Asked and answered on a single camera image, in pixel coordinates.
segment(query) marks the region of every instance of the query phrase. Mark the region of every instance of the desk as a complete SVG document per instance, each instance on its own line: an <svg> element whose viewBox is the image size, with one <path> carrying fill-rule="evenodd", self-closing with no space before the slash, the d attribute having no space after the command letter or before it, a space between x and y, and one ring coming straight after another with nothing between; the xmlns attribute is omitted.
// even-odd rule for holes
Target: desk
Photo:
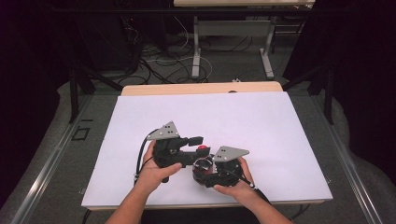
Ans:
<svg viewBox="0 0 396 224"><path fill-rule="evenodd" d="M275 7L313 5L315 0L175 0L176 7ZM200 35L255 35L266 36L264 48L260 49L262 64L268 79L274 79L268 51L271 46L276 17L270 21L198 21L194 17L194 59L191 77L199 76L201 49Z"/></svg>
<svg viewBox="0 0 396 224"><path fill-rule="evenodd" d="M277 82L205 83L125 87L82 206L117 208L133 187L143 139L170 120L181 137L202 136L213 154L220 146L249 150L245 158L255 183L274 204L332 199L290 98ZM190 166L161 184L147 202L147 208L223 206L239 204L198 185Z"/></svg>

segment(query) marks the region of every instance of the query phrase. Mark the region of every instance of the triangular metal plate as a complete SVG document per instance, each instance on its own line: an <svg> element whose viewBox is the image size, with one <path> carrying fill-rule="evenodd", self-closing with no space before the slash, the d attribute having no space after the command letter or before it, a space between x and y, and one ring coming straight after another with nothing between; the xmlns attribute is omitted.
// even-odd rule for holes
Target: triangular metal plate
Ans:
<svg viewBox="0 0 396 224"><path fill-rule="evenodd" d="M151 135L148 136L148 140L162 140L168 138L177 138L179 137L176 125L173 121L168 122L163 125L159 130L155 131Z"/></svg>
<svg viewBox="0 0 396 224"><path fill-rule="evenodd" d="M238 157L245 156L249 153L248 150L236 148L236 147L220 147L213 161L215 162L226 162L234 160Z"/></svg>

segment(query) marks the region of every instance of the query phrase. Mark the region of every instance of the person's left hand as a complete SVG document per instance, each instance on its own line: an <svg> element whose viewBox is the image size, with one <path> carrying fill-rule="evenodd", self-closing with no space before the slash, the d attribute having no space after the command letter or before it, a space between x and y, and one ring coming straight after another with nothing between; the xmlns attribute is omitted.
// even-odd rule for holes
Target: person's left hand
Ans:
<svg viewBox="0 0 396 224"><path fill-rule="evenodd" d="M141 190L142 193L150 195L161 184L164 178L177 173L181 169L181 163L175 163L165 168L159 168L152 159L152 151L154 149L155 141L151 141L148 150L143 157L142 171L137 179L134 189Z"/></svg>

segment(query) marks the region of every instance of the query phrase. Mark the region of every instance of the forearm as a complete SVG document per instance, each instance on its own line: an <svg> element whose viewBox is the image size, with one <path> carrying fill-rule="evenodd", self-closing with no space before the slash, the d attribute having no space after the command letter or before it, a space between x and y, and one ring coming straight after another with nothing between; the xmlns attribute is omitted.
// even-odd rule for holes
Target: forearm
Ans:
<svg viewBox="0 0 396 224"><path fill-rule="evenodd" d="M138 224L149 195L132 189L106 224Z"/></svg>
<svg viewBox="0 0 396 224"><path fill-rule="evenodd" d="M250 201L250 203L246 205L246 208L256 216L261 224L291 223L291 221L280 214L271 204L260 198Z"/></svg>

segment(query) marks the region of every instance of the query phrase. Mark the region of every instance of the hand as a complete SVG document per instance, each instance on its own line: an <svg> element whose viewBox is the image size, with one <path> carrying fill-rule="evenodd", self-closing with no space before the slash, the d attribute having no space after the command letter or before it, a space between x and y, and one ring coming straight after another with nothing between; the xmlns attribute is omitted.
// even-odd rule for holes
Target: hand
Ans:
<svg viewBox="0 0 396 224"><path fill-rule="evenodd" d="M154 149L155 141L151 141L148 145L148 150L143 156L143 169L139 174L135 190L141 190L142 193L150 195L161 184L164 178L177 173L181 169L181 163L176 163L165 168L159 168L152 158L152 151Z"/></svg>
<svg viewBox="0 0 396 224"><path fill-rule="evenodd" d="M238 158L241 163L242 170L244 171L245 178L251 182L253 182L253 177L248 169L248 163L242 157ZM224 187L221 185L215 185L213 187L216 191L233 196L237 202L241 203L245 207L249 208L255 201L260 200L260 196L244 181L239 181L233 187Z"/></svg>

